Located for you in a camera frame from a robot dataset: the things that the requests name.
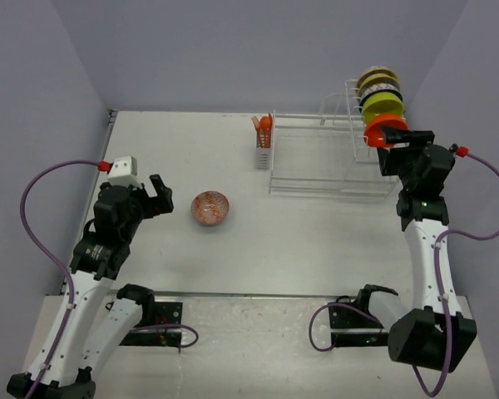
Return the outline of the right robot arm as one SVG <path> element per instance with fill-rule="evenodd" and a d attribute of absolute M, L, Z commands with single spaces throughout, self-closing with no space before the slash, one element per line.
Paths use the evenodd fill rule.
<path fill-rule="evenodd" d="M 390 288 L 366 285 L 354 306 L 365 327 L 377 322 L 388 332 L 388 353 L 395 362 L 453 372 L 477 336 L 464 317 L 452 284 L 447 255 L 449 214 L 442 197 L 455 165 L 457 147 L 435 144 L 431 131 L 381 129 L 388 148 L 378 149 L 379 169 L 402 183 L 396 205 L 411 254 L 413 303 L 405 306 Z"/>

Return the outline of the orange plastic bowl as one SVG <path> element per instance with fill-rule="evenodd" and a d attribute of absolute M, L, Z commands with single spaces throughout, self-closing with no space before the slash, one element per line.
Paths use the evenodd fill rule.
<path fill-rule="evenodd" d="M 386 142 L 381 130 L 382 127 L 392 127 L 400 130 L 407 130 L 408 124 L 401 117 L 391 113 L 384 113 L 375 116 L 365 127 L 363 139 L 367 146 L 373 148 L 390 148 L 393 144 Z"/>

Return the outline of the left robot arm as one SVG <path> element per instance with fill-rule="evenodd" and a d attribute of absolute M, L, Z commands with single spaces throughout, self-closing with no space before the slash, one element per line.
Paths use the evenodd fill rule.
<path fill-rule="evenodd" d="M 155 320 L 153 292 L 127 284 L 97 329 L 91 326 L 145 219 L 173 211 L 172 191 L 159 175 L 143 185 L 107 182 L 94 205 L 94 218 L 73 250 L 70 278 L 57 320 L 36 360 L 26 372 L 11 376 L 7 392 L 15 398 L 91 398 L 96 378 L 125 336 Z"/>

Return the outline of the orange patterned ceramic bowl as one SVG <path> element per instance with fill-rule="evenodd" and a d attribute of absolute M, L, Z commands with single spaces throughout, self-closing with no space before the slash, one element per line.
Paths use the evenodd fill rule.
<path fill-rule="evenodd" d="M 207 227 L 222 223 L 230 212 L 227 197 L 213 190 L 199 193 L 191 202 L 190 212 L 193 219 Z"/>

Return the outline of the lime green plastic bowl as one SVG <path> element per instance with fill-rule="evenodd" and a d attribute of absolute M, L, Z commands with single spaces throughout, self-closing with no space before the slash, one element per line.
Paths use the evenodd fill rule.
<path fill-rule="evenodd" d="M 401 116 L 403 112 L 403 101 L 396 94 L 390 91 L 378 91 L 363 103 L 361 114 L 367 125 L 381 114 Z"/>

